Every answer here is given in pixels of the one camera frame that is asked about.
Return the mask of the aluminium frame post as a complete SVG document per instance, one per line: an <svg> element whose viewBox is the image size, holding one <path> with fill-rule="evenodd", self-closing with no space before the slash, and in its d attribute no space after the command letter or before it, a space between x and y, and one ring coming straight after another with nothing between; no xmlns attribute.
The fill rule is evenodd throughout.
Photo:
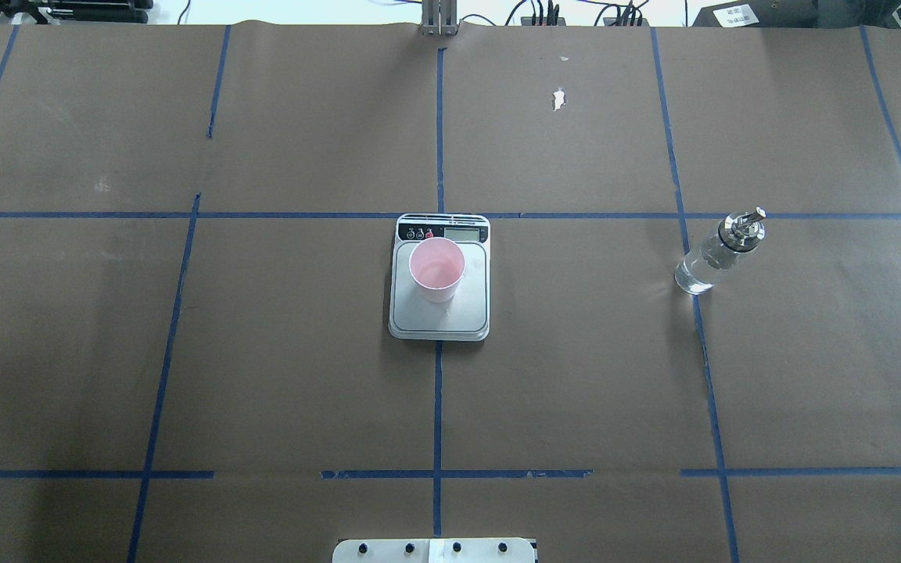
<svg viewBox="0 0 901 563"><path fill-rule="evenodd" d="M419 32L425 37L450 37L458 34L460 18L458 18L457 0L422 0L421 24Z"/></svg>

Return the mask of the brown paper table cover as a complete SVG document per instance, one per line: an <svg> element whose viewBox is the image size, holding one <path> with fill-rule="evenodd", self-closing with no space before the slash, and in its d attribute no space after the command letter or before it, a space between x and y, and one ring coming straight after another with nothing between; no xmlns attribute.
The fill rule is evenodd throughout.
<svg viewBox="0 0 901 563"><path fill-rule="evenodd" d="M406 213L483 341L390 334ZM901 30L0 26L0 561L411 536L901 562Z"/></svg>

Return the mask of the pink plastic cup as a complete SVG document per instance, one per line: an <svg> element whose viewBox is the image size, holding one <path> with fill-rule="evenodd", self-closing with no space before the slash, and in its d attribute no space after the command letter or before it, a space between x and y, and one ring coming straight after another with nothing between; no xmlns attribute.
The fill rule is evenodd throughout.
<svg viewBox="0 0 901 563"><path fill-rule="evenodd" d="M423 299L446 303L465 273L464 250L448 238L423 239L410 255L410 275Z"/></svg>

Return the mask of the silver digital kitchen scale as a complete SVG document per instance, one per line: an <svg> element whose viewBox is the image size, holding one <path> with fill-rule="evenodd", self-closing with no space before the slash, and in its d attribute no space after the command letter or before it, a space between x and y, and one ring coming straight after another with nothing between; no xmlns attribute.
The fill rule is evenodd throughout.
<svg viewBox="0 0 901 563"><path fill-rule="evenodd" d="M446 303L423 299L410 275L411 251L427 238L454 240L465 254L464 277ZM490 222L483 215L400 215L391 256L390 334L416 341L483 341L490 330L490 264Z"/></svg>

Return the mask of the black box with white label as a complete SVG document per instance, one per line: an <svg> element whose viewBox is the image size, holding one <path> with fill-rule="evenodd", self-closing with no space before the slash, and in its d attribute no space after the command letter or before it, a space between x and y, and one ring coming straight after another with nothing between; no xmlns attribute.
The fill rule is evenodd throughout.
<svg viewBox="0 0 901 563"><path fill-rule="evenodd" d="M813 28L818 1L729 1L698 11L691 27Z"/></svg>

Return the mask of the clear glass sauce bottle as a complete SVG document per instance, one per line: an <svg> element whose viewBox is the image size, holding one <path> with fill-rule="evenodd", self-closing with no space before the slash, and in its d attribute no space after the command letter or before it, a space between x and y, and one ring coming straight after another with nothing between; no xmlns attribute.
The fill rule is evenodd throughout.
<svg viewBox="0 0 901 563"><path fill-rule="evenodd" d="M726 215L711 235L691 247L673 271L680 289L696 296L719 284L745 256L758 249L766 236L765 220L766 211L760 206Z"/></svg>

